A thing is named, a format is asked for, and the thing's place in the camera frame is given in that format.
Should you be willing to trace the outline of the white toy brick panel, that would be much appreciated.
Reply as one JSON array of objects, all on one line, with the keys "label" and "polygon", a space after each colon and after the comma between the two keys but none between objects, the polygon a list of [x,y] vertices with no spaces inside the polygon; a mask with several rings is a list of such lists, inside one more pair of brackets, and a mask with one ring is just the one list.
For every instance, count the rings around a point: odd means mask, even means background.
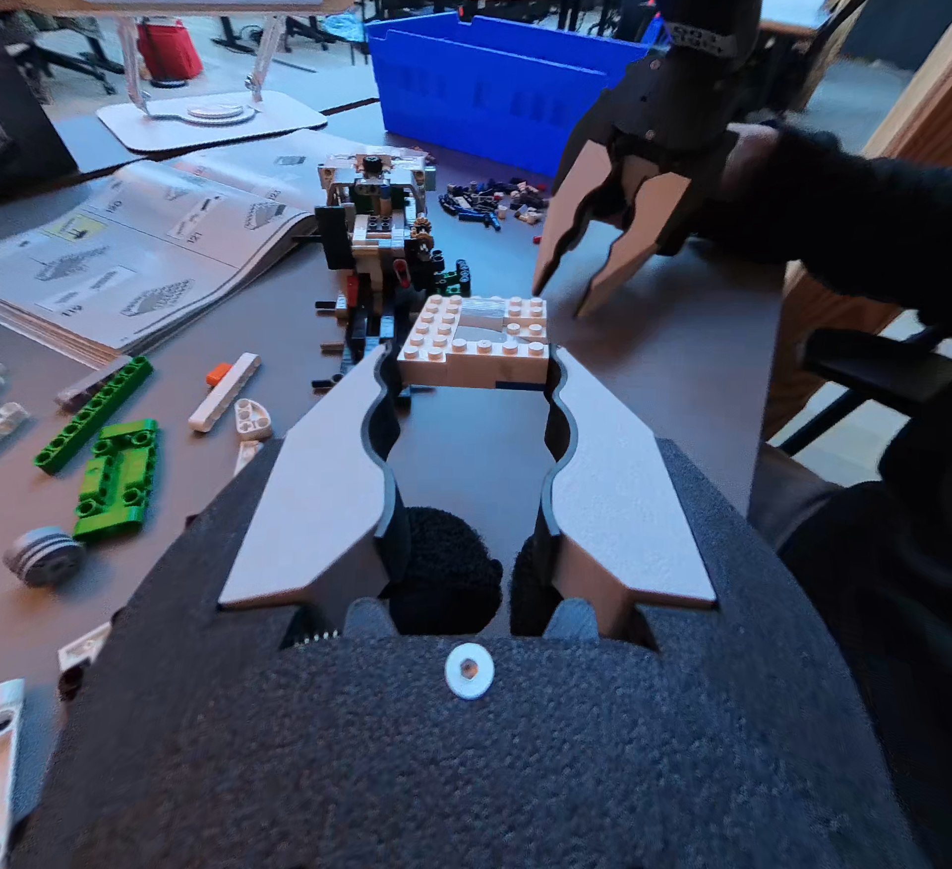
[{"label": "white toy brick panel", "polygon": [[13,827],[18,743],[26,683],[16,678],[1,684],[1,865],[6,866]]}]

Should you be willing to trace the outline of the red bucket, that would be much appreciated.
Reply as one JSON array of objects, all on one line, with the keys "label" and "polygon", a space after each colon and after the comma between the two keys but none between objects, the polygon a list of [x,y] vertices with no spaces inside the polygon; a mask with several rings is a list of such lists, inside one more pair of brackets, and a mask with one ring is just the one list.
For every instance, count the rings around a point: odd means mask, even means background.
[{"label": "red bucket", "polygon": [[137,48],[156,88],[182,86],[204,71],[181,18],[144,17],[137,24]]}]

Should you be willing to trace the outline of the green holed toy beam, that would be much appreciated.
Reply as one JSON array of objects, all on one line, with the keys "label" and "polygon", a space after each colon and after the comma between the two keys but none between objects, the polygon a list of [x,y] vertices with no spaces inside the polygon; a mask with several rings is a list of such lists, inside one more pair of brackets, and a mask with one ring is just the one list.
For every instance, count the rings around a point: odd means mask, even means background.
[{"label": "green holed toy beam", "polygon": [[131,364],[115,374],[83,408],[68,413],[66,424],[34,456],[33,464],[46,474],[58,473],[152,373],[147,357],[132,357]]}]

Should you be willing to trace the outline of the person's right forearm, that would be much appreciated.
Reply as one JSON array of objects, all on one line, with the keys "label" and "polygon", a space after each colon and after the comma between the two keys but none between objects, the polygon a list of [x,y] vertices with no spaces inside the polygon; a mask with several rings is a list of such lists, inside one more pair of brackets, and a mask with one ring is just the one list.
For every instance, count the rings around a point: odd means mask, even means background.
[{"label": "person's right forearm", "polygon": [[800,262],[840,295],[950,326],[951,170],[867,159],[829,133],[772,126],[782,136],[763,186],[736,204],[718,188],[690,233],[750,261]]}]

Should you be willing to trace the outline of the person's right hand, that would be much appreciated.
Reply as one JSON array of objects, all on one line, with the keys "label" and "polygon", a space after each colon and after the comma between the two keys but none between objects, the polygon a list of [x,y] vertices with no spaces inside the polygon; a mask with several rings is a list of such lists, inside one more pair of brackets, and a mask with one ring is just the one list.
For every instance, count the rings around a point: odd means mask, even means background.
[{"label": "person's right hand", "polygon": [[736,134],[736,140],[724,164],[719,196],[726,203],[736,204],[763,186],[782,133],[772,125],[734,123],[728,128]]}]

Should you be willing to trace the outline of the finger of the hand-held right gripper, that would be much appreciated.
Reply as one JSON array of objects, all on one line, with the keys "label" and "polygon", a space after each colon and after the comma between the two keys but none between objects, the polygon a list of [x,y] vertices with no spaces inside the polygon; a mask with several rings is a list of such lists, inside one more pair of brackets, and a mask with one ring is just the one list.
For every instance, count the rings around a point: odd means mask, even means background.
[{"label": "finger of the hand-held right gripper", "polygon": [[690,185],[686,176],[663,173],[638,186],[632,219],[611,244],[601,269],[589,280],[575,312],[577,318],[587,317],[602,307],[658,252],[662,233]]},{"label": "finger of the hand-held right gripper", "polygon": [[606,145],[586,140],[550,199],[532,278],[533,293],[543,292],[592,220],[610,220],[622,214],[622,168],[613,163]]}]

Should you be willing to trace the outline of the grey toy brick plate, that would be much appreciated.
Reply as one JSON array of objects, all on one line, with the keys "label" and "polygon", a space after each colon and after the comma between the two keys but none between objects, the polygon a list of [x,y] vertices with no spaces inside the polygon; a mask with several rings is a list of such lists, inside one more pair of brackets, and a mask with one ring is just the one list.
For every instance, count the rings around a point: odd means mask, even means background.
[{"label": "grey toy brick plate", "polygon": [[63,388],[55,395],[54,402],[62,411],[70,414],[76,413],[83,408],[115,374],[130,365],[131,362],[132,358],[127,355],[121,355],[113,359],[110,363],[96,368],[84,378]]}]

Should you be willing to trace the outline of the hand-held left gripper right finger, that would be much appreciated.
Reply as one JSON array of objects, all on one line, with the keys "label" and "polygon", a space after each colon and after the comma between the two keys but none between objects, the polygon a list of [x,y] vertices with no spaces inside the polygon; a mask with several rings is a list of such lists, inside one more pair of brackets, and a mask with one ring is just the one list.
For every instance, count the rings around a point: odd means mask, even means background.
[{"label": "hand-held left gripper right finger", "polygon": [[566,348],[552,348],[544,442],[554,459],[535,526],[535,569],[587,601],[601,637],[622,637],[638,604],[717,603],[658,441]]}]

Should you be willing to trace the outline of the green toy brick plate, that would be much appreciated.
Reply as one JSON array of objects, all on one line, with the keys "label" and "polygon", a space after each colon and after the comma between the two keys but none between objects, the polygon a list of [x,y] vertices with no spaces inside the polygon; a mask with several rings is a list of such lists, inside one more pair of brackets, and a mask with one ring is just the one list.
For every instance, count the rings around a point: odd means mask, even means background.
[{"label": "green toy brick plate", "polygon": [[153,419],[113,423],[99,431],[78,493],[74,540],[89,544],[141,531],[155,477],[159,432]]}]

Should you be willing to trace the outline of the white curved toy panel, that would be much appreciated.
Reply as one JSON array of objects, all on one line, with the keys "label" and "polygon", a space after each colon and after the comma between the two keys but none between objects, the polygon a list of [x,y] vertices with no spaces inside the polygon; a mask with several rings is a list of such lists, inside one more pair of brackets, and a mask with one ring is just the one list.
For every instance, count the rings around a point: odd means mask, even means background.
[{"label": "white curved toy panel", "polygon": [[240,397],[235,400],[234,420],[241,443],[264,442],[273,435],[268,411],[255,400]]}]

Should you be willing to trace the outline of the toy truck chassis model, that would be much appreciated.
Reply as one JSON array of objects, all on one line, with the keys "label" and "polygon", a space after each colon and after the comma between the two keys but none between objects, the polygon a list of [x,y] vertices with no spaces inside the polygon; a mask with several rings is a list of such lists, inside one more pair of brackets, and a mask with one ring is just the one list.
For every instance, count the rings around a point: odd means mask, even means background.
[{"label": "toy truck chassis model", "polygon": [[314,236],[340,287],[334,303],[317,302],[315,311],[334,314],[345,328],[344,339],[322,346],[340,365],[330,378],[312,381],[320,395],[365,354],[405,339],[426,297],[470,297],[471,277],[466,260],[449,266],[435,245],[426,206],[435,169],[422,150],[334,152],[317,174],[325,201],[314,209]]}]

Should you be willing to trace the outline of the grey toy wheel hub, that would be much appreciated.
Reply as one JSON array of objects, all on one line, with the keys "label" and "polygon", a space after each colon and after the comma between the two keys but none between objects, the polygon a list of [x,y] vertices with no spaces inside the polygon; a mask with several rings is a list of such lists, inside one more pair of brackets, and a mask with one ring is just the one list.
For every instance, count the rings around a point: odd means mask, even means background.
[{"label": "grey toy wheel hub", "polygon": [[25,586],[53,587],[81,570],[87,549],[64,530],[46,526],[18,537],[2,558],[9,572]]}]

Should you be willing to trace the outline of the white toy brick plate assembly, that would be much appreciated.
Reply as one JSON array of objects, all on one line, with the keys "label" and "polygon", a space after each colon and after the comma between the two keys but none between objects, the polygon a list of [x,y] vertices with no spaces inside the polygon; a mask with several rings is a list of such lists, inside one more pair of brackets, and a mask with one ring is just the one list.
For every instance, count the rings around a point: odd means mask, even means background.
[{"label": "white toy brick plate assembly", "polygon": [[544,389],[550,346],[540,297],[431,295],[398,355],[406,385]]}]

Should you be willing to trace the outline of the wooden document stand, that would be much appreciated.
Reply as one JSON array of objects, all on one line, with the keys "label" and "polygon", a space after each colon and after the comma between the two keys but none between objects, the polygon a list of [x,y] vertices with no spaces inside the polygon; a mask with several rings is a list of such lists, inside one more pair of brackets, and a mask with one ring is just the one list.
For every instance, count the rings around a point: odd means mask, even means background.
[{"label": "wooden document stand", "polygon": [[[316,110],[282,92],[265,90],[273,55],[287,31],[289,16],[335,14],[355,0],[2,0],[4,6],[50,16],[110,16],[121,44],[129,102],[98,112],[100,121],[128,150],[155,153],[194,149],[322,127]],[[259,13],[264,27],[244,90],[151,100],[140,85],[137,24],[155,15],[215,16]]]}]

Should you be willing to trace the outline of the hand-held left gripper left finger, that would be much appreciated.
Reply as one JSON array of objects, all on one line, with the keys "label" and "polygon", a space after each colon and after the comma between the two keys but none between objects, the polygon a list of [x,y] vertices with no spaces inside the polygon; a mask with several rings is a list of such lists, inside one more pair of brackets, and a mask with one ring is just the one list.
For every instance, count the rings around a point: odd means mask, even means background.
[{"label": "hand-held left gripper left finger", "polygon": [[363,357],[286,434],[219,595],[223,609],[308,605],[343,617],[404,576],[400,434],[388,345]]}]

